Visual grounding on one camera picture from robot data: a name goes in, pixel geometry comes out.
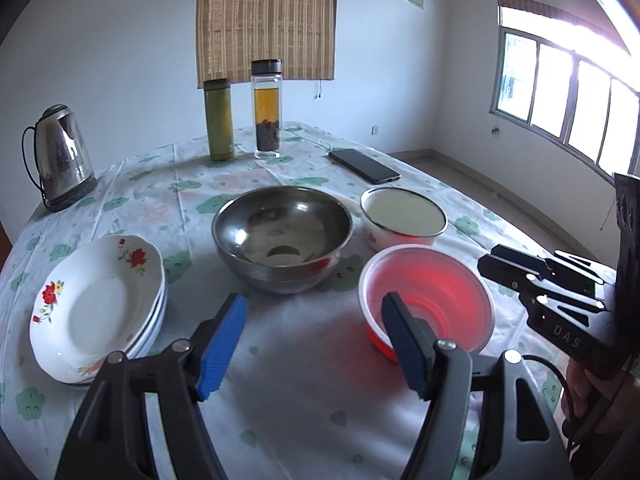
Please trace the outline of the right hand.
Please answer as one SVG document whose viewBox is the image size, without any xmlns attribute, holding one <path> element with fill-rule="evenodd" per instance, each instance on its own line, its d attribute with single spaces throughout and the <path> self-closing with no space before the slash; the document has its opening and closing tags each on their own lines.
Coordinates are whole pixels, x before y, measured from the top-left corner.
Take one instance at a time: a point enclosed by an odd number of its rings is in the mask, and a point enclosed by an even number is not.
<svg viewBox="0 0 640 480">
<path fill-rule="evenodd" d="M 623 431 L 639 408 L 639 378 L 623 370 L 614 379 L 601 380 L 570 359 L 566 369 L 566 381 L 568 389 L 561 402 L 565 416 L 570 414 L 567 396 L 573 400 L 574 414 L 577 417 L 585 414 L 588 396 L 593 391 L 611 401 L 608 411 L 596 428 L 597 434 L 615 434 Z"/>
</svg>

